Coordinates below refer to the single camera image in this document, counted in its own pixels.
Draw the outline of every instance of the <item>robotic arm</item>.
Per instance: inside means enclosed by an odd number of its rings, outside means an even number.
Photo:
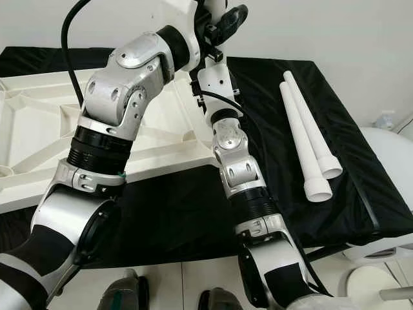
[[[1,309],[44,310],[103,250],[119,222],[115,201],[143,114],[181,68],[190,71],[214,132],[212,150],[236,221],[239,266],[251,304],[312,309],[303,305],[317,300],[313,305],[319,306],[320,298],[329,298],[307,285],[302,257],[248,153],[241,111],[202,96],[207,91],[234,100],[222,43],[245,20],[247,8],[225,13],[222,0],[165,0],[163,6],[167,26],[114,50],[107,66],[90,78],[69,155],[34,214],[29,239],[0,254]]]

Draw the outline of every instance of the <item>black cloth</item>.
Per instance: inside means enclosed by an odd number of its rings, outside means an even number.
[[[104,67],[111,48],[74,49],[77,69]],[[268,151],[268,187],[305,247],[365,244],[413,233],[413,216],[339,98],[311,61],[228,58],[246,106],[261,126]],[[61,51],[10,47],[0,55],[0,77],[64,70]],[[291,70],[344,172],[330,180],[334,196],[310,203],[279,91]],[[257,130],[243,121],[259,146]],[[263,167],[260,150],[253,154]],[[236,239],[218,171],[211,166],[128,184],[123,217],[108,251],[89,267],[159,264],[236,253]],[[17,224],[28,230],[28,223]],[[1,228],[2,240],[13,231]],[[0,244],[5,251],[15,242]]]

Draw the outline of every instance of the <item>floor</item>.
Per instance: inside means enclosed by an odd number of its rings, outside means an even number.
[[[390,270],[403,286],[413,285],[413,259],[390,263]],[[340,254],[313,263],[314,269],[327,289],[335,296],[345,296],[345,280],[357,266]],[[381,263],[378,267],[389,272]],[[199,295],[206,289],[222,287],[233,292],[244,310],[252,307],[243,291],[236,257],[198,262],[170,263],[134,267],[138,275],[145,275],[150,286],[151,310],[196,310]],[[124,268],[81,271],[55,297],[49,310],[94,310],[105,289],[123,276]]]

